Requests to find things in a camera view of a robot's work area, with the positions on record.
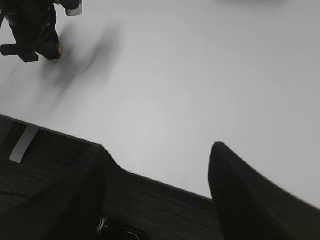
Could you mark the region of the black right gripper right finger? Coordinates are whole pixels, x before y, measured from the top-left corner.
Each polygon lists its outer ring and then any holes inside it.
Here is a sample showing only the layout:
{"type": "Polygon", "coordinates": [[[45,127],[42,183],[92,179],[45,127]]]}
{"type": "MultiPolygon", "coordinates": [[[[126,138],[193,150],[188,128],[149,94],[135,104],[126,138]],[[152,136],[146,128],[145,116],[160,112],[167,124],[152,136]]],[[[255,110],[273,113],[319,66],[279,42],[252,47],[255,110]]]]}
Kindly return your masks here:
{"type": "Polygon", "coordinates": [[[208,182],[226,240],[318,240],[320,210],[265,178],[223,142],[209,157],[208,182]]]}

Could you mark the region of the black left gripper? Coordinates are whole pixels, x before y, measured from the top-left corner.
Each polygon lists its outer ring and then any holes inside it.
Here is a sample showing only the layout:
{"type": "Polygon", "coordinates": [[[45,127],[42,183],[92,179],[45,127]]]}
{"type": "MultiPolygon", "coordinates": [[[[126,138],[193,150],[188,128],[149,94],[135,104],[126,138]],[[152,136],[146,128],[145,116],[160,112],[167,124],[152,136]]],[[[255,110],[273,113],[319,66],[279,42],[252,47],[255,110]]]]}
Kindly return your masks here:
{"type": "Polygon", "coordinates": [[[15,43],[1,45],[0,53],[19,56],[24,63],[37,62],[37,53],[47,60],[60,59],[55,3],[54,0],[2,0],[0,22],[8,21],[15,43]]]}

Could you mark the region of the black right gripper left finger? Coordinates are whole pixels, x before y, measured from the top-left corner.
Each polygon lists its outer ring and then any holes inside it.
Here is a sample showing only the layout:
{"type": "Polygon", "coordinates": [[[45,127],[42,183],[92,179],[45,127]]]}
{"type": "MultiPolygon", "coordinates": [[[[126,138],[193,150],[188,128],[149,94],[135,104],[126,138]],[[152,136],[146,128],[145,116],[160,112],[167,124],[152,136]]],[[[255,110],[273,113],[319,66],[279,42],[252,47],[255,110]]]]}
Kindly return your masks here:
{"type": "Polygon", "coordinates": [[[106,151],[92,146],[30,200],[0,215],[2,240],[95,240],[106,197],[106,151]]]}

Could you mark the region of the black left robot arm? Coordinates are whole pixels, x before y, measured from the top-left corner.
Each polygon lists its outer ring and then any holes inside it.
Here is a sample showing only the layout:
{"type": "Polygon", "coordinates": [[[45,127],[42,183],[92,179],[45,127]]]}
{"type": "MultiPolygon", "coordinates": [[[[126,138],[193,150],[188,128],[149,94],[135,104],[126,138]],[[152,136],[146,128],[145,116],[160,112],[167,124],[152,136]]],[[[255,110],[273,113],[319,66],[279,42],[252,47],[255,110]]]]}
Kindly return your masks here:
{"type": "Polygon", "coordinates": [[[37,62],[38,55],[47,60],[58,60],[63,54],[57,31],[57,12],[61,5],[69,17],[83,12],[81,0],[2,0],[0,22],[7,20],[15,39],[13,44],[2,44],[3,56],[19,56],[25,63],[37,62]]]}

